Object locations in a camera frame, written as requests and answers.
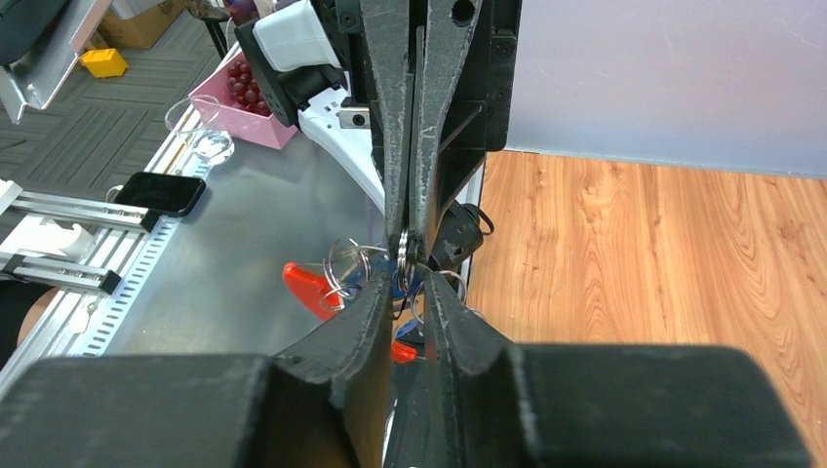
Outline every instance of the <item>hole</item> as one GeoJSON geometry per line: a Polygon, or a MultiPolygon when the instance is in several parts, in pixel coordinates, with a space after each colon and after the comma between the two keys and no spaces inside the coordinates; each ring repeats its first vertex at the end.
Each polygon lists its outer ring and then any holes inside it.
{"type": "Polygon", "coordinates": [[[465,27],[474,19],[474,11],[474,4],[470,0],[456,0],[451,8],[451,19],[458,27],[465,27]]]}

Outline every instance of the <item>yellow object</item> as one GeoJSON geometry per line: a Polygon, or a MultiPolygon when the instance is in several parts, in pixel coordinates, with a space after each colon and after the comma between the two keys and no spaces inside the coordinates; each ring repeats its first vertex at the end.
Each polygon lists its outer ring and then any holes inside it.
{"type": "Polygon", "coordinates": [[[80,57],[80,61],[96,78],[122,76],[129,68],[115,49],[89,51],[80,57]]]}

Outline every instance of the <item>wooden floor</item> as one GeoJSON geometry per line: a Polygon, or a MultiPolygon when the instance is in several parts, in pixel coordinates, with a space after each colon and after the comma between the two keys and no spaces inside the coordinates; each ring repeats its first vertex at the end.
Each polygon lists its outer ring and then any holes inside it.
{"type": "Polygon", "coordinates": [[[827,182],[503,152],[482,207],[469,305],[498,330],[741,348],[827,466],[827,182]]]}

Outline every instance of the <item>bolt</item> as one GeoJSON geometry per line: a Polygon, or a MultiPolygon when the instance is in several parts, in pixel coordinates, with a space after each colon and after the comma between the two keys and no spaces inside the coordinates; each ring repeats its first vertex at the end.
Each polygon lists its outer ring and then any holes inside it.
{"type": "Polygon", "coordinates": [[[514,45],[511,42],[503,42],[502,44],[496,46],[496,54],[501,59],[508,59],[514,54],[514,45]]]}
{"type": "Polygon", "coordinates": [[[356,17],[351,12],[344,12],[339,17],[339,22],[344,27],[353,27],[356,24],[356,17]]]}

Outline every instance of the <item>smartphone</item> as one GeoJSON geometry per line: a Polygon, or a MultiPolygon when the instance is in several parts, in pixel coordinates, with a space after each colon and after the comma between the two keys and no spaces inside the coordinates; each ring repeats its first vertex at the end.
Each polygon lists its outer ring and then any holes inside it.
{"type": "Polygon", "coordinates": [[[136,173],[124,184],[114,202],[181,217],[189,215],[205,188],[207,182],[198,177],[136,173]]]}

